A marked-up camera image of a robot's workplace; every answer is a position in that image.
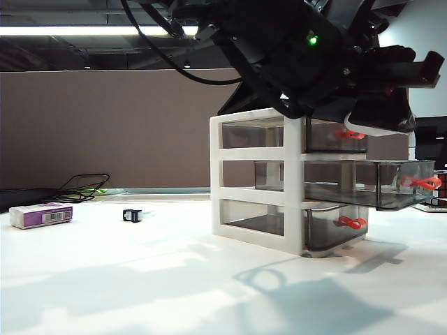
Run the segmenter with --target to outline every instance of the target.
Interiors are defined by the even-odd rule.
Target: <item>ceiling light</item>
[[[158,26],[141,26],[148,36],[167,36]],[[195,35],[197,27],[183,27],[186,35]],[[0,27],[0,36],[130,36],[138,35],[132,26],[40,26],[40,27]]]

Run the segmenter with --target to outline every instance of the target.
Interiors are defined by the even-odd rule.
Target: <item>small box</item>
[[[11,207],[9,214],[12,226],[28,229],[69,222],[73,217],[73,207],[51,202],[33,206]]]

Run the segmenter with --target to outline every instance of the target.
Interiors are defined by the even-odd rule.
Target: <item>ceiling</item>
[[[376,6],[408,0],[376,0]],[[129,25],[119,0],[3,0],[1,26]],[[130,1],[141,25],[155,22]],[[163,16],[167,15],[159,7]],[[154,43],[174,61],[192,68],[229,68],[214,46],[192,50],[191,39],[153,37]],[[159,69],[166,63],[138,36],[2,36],[0,71]]]

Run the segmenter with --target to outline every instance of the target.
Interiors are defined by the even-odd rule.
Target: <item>red drawer handle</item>
[[[335,131],[335,137],[342,139],[361,140],[366,137],[365,134],[358,133],[357,131]]]
[[[347,225],[352,229],[360,229],[366,226],[367,222],[363,218],[349,218],[348,216],[340,216],[338,221],[334,222],[335,225],[342,226]]]
[[[442,181],[438,177],[430,177],[425,179],[417,179],[413,177],[403,176],[401,185],[403,186],[420,186],[426,190],[433,191],[440,188]]]

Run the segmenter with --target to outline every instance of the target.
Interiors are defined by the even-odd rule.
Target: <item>white label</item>
[[[42,223],[71,220],[71,211],[60,211],[42,215]]]

